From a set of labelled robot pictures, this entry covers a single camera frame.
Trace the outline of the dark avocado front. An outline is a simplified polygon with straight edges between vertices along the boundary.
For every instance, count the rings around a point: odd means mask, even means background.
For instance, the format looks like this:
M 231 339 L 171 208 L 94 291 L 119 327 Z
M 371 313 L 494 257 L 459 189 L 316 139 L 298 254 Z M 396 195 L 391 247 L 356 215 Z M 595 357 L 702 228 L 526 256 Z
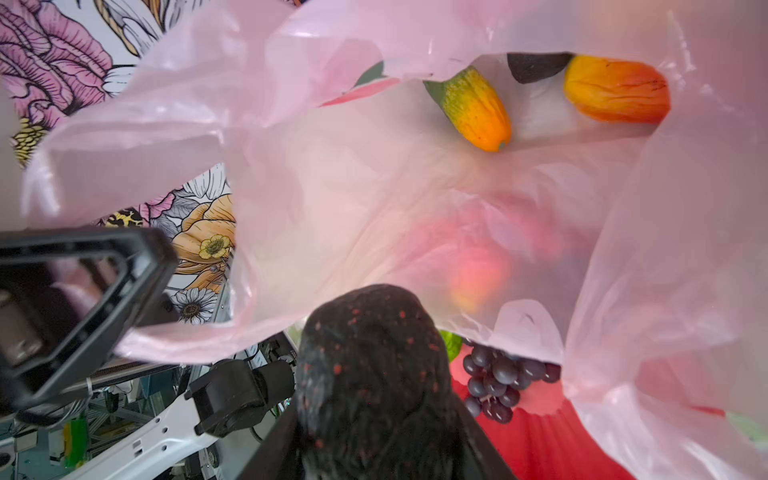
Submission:
M 446 345 L 404 288 L 363 287 L 309 315 L 292 404 L 309 479 L 462 473 Z

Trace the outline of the dark avocado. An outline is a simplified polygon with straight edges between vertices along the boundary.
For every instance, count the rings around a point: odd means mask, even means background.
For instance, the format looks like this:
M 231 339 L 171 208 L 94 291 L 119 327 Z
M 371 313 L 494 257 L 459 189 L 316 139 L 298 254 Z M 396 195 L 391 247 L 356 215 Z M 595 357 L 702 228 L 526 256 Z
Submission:
M 573 57 L 574 54 L 570 52 L 506 55 L 511 75 L 520 84 L 535 83 L 557 75 L 568 66 Z
M 309 479 L 462 473 L 446 345 L 404 288 L 363 287 L 309 315 L 292 404 Z

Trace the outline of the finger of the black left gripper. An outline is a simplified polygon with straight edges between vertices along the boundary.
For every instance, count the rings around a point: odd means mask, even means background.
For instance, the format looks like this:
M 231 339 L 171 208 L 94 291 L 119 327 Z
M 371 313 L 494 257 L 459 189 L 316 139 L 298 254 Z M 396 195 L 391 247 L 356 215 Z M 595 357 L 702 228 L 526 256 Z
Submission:
M 84 381 L 143 322 L 170 318 L 178 263 L 153 228 L 1 235 L 1 408 L 22 411 Z

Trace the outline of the green spiky round fruit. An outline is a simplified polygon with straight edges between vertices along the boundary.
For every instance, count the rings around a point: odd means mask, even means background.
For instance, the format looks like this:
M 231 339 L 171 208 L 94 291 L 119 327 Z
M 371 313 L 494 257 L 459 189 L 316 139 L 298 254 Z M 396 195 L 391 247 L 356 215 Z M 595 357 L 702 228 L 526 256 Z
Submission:
M 439 331 L 447 351 L 449 362 L 455 360 L 461 353 L 464 342 L 461 336 L 449 331 Z

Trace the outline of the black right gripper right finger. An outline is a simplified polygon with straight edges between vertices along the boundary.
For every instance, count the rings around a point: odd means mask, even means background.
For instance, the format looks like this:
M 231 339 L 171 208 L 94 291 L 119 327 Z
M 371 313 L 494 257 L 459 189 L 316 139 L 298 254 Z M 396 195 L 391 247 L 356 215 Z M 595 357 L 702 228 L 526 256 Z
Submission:
M 458 478 L 466 480 L 517 480 L 474 417 L 458 400 L 461 466 Z

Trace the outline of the red chili pepper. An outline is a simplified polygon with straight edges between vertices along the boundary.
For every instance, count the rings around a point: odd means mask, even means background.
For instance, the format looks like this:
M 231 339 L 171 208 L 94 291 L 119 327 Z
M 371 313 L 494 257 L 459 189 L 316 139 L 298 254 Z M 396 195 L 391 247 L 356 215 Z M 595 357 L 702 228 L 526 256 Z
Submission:
M 564 94 L 598 121 L 660 123 L 671 108 L 665 77 L 641 62 L 578 55 L 568 64 Z

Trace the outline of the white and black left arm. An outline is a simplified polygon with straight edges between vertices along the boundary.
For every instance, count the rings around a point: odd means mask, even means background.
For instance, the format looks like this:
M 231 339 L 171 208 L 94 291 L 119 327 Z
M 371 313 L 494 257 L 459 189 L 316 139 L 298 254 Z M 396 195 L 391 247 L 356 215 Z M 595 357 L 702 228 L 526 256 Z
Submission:
M 177 256 L 148 228 L 5 232 L 1 236 L 1 413 L 37 426 L 66 402 L 77 415 L 96 371 L 127 331 L 172 316 L 165 295 Z M 294 391 L 290 364 L 217 362 L 161 413 L 74 472 L 77 479 L 152 479 L 228 434 L 249 429 Z

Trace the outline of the red yellow peach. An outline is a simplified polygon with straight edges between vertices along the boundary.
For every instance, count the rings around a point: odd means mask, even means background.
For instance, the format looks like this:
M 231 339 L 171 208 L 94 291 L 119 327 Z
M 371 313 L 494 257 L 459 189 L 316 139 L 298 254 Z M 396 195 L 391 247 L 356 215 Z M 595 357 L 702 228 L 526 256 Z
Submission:
M 450 276 L 453 302 L 465 312 L 476 312 L 503 287 L 509 270 L 507 258 L 497 250 L 473 247 L 460 251 Z

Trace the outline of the pink plastic bag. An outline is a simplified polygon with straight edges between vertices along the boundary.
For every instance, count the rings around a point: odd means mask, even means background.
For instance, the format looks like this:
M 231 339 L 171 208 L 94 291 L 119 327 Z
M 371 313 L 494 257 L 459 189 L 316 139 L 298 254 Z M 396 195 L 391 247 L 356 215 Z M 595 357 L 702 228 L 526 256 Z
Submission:
M 567 67 L 530 84 L 508 68 L 560 52 L 655 68 L 670 111 L 594 120 Z M 509 116 L 499 152 L 423 85 L 468 66 Z M 46 137 L 21 211 L 79 226 L 217 163 L 232 323 L 137 329 L 120 354 L 209 362 L 397 284 L 442 329 L 560 364 L 587 433 L 635 477 L 766 477 L 728 421 L 767 422 L 765 2 L 213 1 Z M 469 313 L 449 288 L 473 247 L 510 270 Z

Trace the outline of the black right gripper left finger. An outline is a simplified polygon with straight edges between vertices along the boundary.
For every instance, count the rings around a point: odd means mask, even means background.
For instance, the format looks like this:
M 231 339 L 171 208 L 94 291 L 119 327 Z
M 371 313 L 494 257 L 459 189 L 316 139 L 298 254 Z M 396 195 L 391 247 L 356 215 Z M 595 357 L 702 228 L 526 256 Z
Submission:
M 299 428 L 295 407 L 288 407 L 245 464 L 238 480 L 299 480 Z

